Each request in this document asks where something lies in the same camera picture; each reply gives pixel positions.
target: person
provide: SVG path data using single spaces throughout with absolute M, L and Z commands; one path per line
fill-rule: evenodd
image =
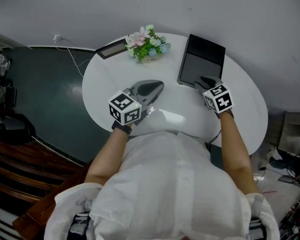
M 269 164 L 276 169 L 287 169 L 295 174 L 300 175 L 300 156 L 292 155 L 286 151 L 277 149 L 269 150 L 267 154 Z
M 128 142 L 128 134 L 115 128 L 84 183 L 55 197 L 44 239 L 279 239 L 231 111 L 219 119 L 225 171 L 180 132 Z M 251 237 L 255 228 L 260 231 Z

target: electronic equipment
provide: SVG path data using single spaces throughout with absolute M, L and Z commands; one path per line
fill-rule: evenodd
M 123 53 L 127 51 L 126 48 L 127 41 L 126 39 L 122 39 L 113 43 L 110 43 L 98 50 L 95 51 L 96 54 L 98 54 L 102 59 L 108 59 L 114 55 Z
M 201 76 L 222 78 L 226 48 L 190 34 L 177 82 L 195 88 Z

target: wire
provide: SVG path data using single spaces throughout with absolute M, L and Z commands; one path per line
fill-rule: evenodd
M 266 173 L 266 170 L 263 171 L 263 174 L 262 174 L 262 176 L 260 177 L 260 180 L 263 178 L 263 176 L 265 175 L 265 173 Z M 256 176 L 255 176 L 254 178 L 256 179 L 256 184 L 258 185 L 258 183 L 259 183 L 258 178 L 257 178 Z
M 266 171 L 264 170 L 260 179 L 262 179 L 262 177 L 265 176 L 265 174 L 266 174 Z
M 79 67 L 79 66 L 81 66 L 83 63 L 89 62 L 89 61 L 91 61 L 91 59 L 87 59 L 87 60 L 85 60 L 84 62 L 82 62 L 81 64 L 79 64 L 79 65 L 77 65 L 77 66 Z
M 82 75 L 82 73 L 80 72 L 80 69 L 79 69 L 79 66 L 81 66 L 83 63 L 85 63 L 85 62 L 88 62 L 88 61 L 91 61 L 91 59 L 86 59 L 84 62 L 82 62 L 81 64 L 77 64 L 76 63 L 76 61 L 75 61 L 75 59 L 76 59 L 76 57 L 77 57 L 77 54 L 76 54 L 76 52 L 75 52 L 75 50 L 73 49 L 73 48 L 69 48 L 69 47 L 67 47 L 66 46 L 66 49 L 59 49 L 58 47 L 56 47 L 56 41 L 54 42 L 54 48 L 56 48 L 57 50 L 59 50 L 59 51 L 68 51 L 69 52 L 69 54 L 70 54 L 70 56 L 71 56 L 71 58 L 72 58 L 72 60 L 73 60 L 73 65 L 75 65 L 76 66 L 76 68 L 78 69 L 78 71 L 79 71 L 79 74 L 82 76 L 82 78 L 84 77 L 83 75 Z
M 277 191 L 274 190 L 274 191 L 266 191 L 266 192 L 262 192 L 262 194 L 269 194 L 269 193 L 276 193 Z
M 79 67 L 78 67 L 78 65 L 77 65 L 77 63 L 76 63 L 76 61 L 75 61 L 75 58 L 72 56 L 72 54 L 71 54 L 71 52 L 70 52 L 70 50 L 69 50 L 68 47 L 67 47 L 67 49 L 68 49 L 68 51 L 69 51 L 69 54 L 70 54 L 71 58 L 73 59 L 74 65 L 76 66 L 76 68 L 77 68 L 78 71 L 79 71 L 79 74 L 82 76 L 82 78 L 84 78 L 84 75 L 80 72 L 80 69 L 79 69 Z
M 210 142 L 209 142 L 209 151 L 211 151 L 211 143 L 214 142 L 219 137 L 220 133 L 221 133 L 221 130 L 219 131 L 219 133 L 214 138 L 212 138 L 212 140 L 210 140 Z
M 271 171 L 271 172 L 274 172 L 274 173 L 277 173 L 277 174 L 280 174 L 281 176 L 288 176 L 288 175 L 283 175 L 283 174 L 281 174 L 280 172 L 277 172 L 277 171 L 275 171 L 275 170 L 271 170 L 271 169 L 266 169 L 266 170 L 269 170 L 269 171 Z
M 288 168 L 285 168 L 286 169 L 286 173 L 290 176 L 290 177 L 293 177 L 294 179 L 296 178 L 296 174 L 293 172 L 293 171 L 290 171 L 290 173 L 292 173 L 292 175 L 289 173 L 289 170 Z

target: blue flower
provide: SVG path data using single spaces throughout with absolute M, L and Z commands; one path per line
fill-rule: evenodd
M 149 55 L 150 55 L 150 56 L 155 56 L 156 54 L 157 54 L 156 49 L 151 48 L 151 49 L 149 50 Z
M 154 41 L 153 45 L 154 45 L 155 47 L 158 47 L 158 46 L 161 45 L 161 41 L 160 41 L 159 39 L 156 39 L 156 40 Z
M 128 49 L 128 52 L 129 52 L 129 56 L 130 57 L 134 57 L 135 56 L 134 49 Z
M 168 47 L 163 43 L 160 45 L 160 51 L 165 54 L 168 51 Z
M 145 26 L 145 29 L 146 29 L 146 30 L 153 30 L 154 27 L 155 27 L 154 25 L 150 24 L 150 25 L 146 25 L 146 26 Z

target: floor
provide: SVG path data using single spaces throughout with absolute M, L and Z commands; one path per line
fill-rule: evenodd
M 89 51 L 75 53 L 78 64 L 94 55 Z M 37 136 L 48 144 L 80 161 L 87 163 L 93 159 L 109 133 L 88 115 L 82 98 L 82 77 L 68 51 L 54 48 L 15 48 L 4 54 L 13 59 L 7 78 L 13 79 L 18 91 L 14 108 L 16 112 L 24 114 L 35 126 Z M 87 65 L 86 61 L 79 66 L 82 74 Z M 267 152 L 273 147 L 270 143 L 277 142 L 280 138 L 280 135 L 272 132 L 280 131 L 283 121 L 282 116 L 274 118 L 275 120 L 269 121 L 268 129 L 275 130 L 267 131 L 261 147 L 251 156 L 251 164 L 255 180 L 279 222 L 296 201 L 300 188 L 279 182 L 280 174 L 286 175 L 287 172 L 267 165 Z M 214 161 L 216 166 L 222 164 L 220 148 L 215 150 L 215 154 L 217 153 Z M 265 173 L 258 171 L 263 166 L 280 174 L 270 170 Z
M 78 64 L 94 52 L 75 51 Z M 89 162 L 109 137 L 86 111 L 82 77 L 69 52 L 55 48 L 26 47 L 5 50 L 12 58 L 6 75 L 17 88 L 15 111 L 34 125 L 36 135 L 83 162 Z M 88 61 L 79 66 L 84 74 Z
M 251 165 L 257 185 L 269 202 L 275 219 L 279 223 L 288 209 L 296 202 L 300 194 L 300 187 L 278 181 L 282 175 L 288 175 L 288 173 L 285 169 L 276 169 L 267 164 L 268 150 L 273 147 L 271 144 L 262 143 L 258 151 L 251 156 Z M 260 167 L 266 167 L 267 170 L 258 171 Z

